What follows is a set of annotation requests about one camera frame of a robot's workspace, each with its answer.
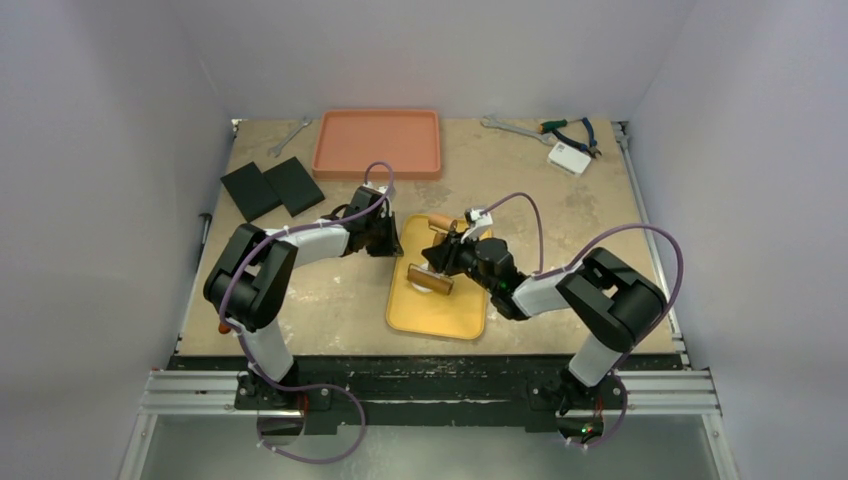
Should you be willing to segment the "white dough ball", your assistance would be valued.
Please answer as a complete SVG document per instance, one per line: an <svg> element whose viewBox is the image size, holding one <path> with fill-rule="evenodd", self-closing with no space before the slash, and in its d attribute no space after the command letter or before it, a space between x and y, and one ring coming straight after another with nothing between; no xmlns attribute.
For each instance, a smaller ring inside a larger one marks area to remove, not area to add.
<svg viewBox="0 0 848 480"><path fill-rule="evenodd" d="M410 285L411 285L414 289L416 289L417 291L419 291L419 292L421 292L421 293L432 293L432 290L431 290L431 289L429 289L429 288L427 288L427 287L425 287L425 286L419 285L419 284L417 284L417 283L410 282Z"/></svg>

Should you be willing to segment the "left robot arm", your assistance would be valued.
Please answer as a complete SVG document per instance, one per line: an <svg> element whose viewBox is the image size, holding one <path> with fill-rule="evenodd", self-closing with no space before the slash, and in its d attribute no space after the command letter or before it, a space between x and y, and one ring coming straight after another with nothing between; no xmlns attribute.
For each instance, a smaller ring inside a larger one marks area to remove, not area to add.
<svg viewBox="0 0 848 480"><path fill-rule="evenodd" d="M262 380L259 395L272 408L297 399L295 360L278 323L292 273L321 260L360 251L371 257L403 254L391 186L359 186L351 200L319 220L279 230L239 226L212 268L203 297L217 310L219 331L233 333L248 368Z"/></svg>

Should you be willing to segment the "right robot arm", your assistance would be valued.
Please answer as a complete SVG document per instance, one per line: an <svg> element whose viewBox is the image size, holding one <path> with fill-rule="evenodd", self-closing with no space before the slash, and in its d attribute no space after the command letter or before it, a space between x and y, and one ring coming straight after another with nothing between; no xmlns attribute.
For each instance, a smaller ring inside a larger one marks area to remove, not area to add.
<svg viewBox="0 0 848 480"><path fill-rule="evenodd" d="M463 275L488 292L504 318L528 320L571 310L589 330L561 381L564 399L584 407L596 399L600 382L667 313L660 288L611 251L593 248L578 265L549 276L518 269L508 243L499 238L464 240L458 232L422 250L436 274Z"/></svg>

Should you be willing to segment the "wooden dough roller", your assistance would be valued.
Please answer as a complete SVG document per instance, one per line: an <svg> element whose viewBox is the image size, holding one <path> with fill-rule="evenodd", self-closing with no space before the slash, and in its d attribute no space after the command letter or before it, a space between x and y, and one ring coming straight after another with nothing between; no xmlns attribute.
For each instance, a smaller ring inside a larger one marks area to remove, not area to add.
<svg viewBox="0 0 848 480"><path fill-rule="evenodd" d="M420 217L419 224L404 227L402 239L419 240L418 260L407 266L406 280L422 293L452 294L455 280L447 273L452 241L460 221L444 214L431 213Z"/></svg>

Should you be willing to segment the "yellow tray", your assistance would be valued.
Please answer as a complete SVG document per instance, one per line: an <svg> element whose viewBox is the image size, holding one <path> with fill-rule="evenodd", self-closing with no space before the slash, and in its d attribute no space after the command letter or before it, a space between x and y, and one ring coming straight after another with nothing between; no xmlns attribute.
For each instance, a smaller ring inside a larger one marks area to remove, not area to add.
<svg viewBox="0 0 848 480"><path fill-rule="evenodd" d="M488 294L463 275L454 277L455 287L451 295L421 293L406 280L407 266L412 259L420 258L417 249L419 240L402 239L404 227L419 224L420 217L414 214L407 218L401 229L400 243L404 255L395 263L386 320L390 327L410 333L474 340L484 330Z"/></svg>

